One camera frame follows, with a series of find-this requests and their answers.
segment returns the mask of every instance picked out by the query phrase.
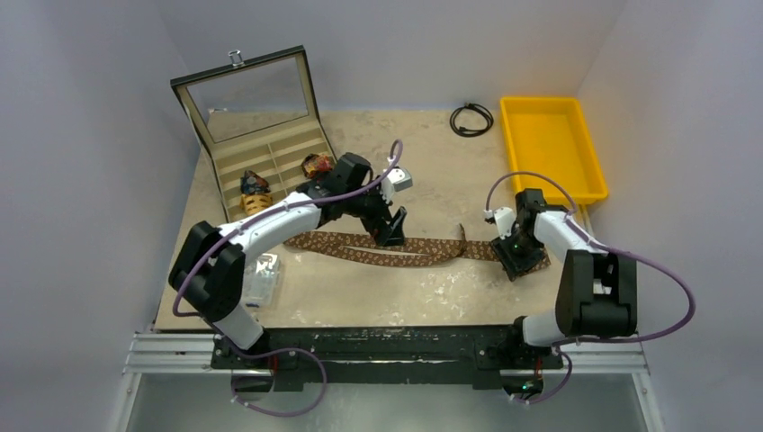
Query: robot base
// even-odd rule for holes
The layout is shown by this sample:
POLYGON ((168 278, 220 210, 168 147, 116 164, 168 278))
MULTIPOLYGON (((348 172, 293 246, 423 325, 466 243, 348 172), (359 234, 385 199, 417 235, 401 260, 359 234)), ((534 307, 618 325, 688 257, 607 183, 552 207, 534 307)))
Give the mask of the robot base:
MULTIPOLYGON (((268 328, 268 347, 299 347, 314 353, 332 383, 470 384, 474 390, 504 389, 501 370, 561 369, 549 348, 522 346, 517 326, 371 328, 268 328)), ((278 355, 274 390, 301 391, 320 383, 316 364, 303 355, 278 355)), ((215 341, 213 369, 266 369, 267 360, 237 358, 226 342, 215 341)))

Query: watch box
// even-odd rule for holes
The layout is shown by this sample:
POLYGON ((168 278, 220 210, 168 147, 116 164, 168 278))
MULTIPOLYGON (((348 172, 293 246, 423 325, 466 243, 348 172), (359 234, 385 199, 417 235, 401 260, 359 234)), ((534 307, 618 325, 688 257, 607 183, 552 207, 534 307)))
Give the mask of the watch box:
POLYGON ((270 184, 274 202, 307 181, 311 155, 336 162, 320 123, 310 67, 302 46, 181 76, 170 82, 210 163, 228 221, 241 209, 240 179, 252 170, 270 184))

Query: clear plastic bag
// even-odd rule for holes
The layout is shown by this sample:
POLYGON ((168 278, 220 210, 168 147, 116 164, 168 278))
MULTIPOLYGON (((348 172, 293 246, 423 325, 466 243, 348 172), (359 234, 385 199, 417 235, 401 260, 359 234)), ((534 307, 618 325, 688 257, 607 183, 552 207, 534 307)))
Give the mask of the clear plastic bag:
POLYGON ((275 254, 263 254, 244 269, 241 300, 246 306, 264 308, 273 300, 281 274, 281 260, 275 254))

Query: black base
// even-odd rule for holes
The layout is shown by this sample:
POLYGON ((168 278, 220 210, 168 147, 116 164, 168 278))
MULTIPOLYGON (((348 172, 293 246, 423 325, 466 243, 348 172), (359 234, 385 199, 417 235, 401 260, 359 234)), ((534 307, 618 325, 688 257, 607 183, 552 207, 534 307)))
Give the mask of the black base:
POLYGON ((371 222, 371 225, 363 220, 363 224, 367 229, 369 226, 374 226, 374 228, 368 230, 372 233, 373 240, 376 241, 377 245, 385 247, 403 246, 405 244, 403 221, 405 221, 407 215, 408 211, 405 210, 405 207, 400 207, 389 225, 382 219, 378 219, 376 222, 371 222))
MULTIPOLYGON (((501 389, 501 370, 543 367, 561 369, 547 348, 516 343, 515 326, 439 326, 389 328, 269 328, 273 350, 299 347, 314 353, 332 383, 470 384, 475 390, 501 389)), ((215 340, 213 369, 267 368, 266 360, 238 359, 215 340)), ((274 380, 277 392, 300 391, 304 383, 319 383, 317 365, 304 355, 278 355, 274 380)))
POLYGON ((507 376, 503 379, 506 394, 535 396, 543 393, 543 378, 532 376, 507 376))
POLYGON ((490 248, 495 252, 498 261, 508 275, 508 280, 514 282, 517 277, 526 275, 533 267, 543 261, 545 254, 542 247, 526 249, 522 254, 515 253, 517 241, 515 236, 507 238, 494 238, 490 241, 490 248))

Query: brown strap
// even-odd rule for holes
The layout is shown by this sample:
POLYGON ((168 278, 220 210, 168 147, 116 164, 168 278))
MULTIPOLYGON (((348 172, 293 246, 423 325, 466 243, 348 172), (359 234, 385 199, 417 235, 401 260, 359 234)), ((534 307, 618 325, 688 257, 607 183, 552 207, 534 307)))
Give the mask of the brown strap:
MULTIPOLYGON (((318 252, 330 257, 337 257, 357 263, 388 267, 423 267, 444 263, 460 257, 482 261, 498 261, 488 241, 467 240, 463 226, 460 240, 439 238, 406 238, 404 246, 381 247, 370 236, 346 234, 343 232, 310 231, 283 242, 292 248, 318 252), (385 252, 400 252, 412 255, 398 255, 371 252, 364 249, 377 249, 385 252)), ((548 256, 531 272, 549 266, 548 256)))

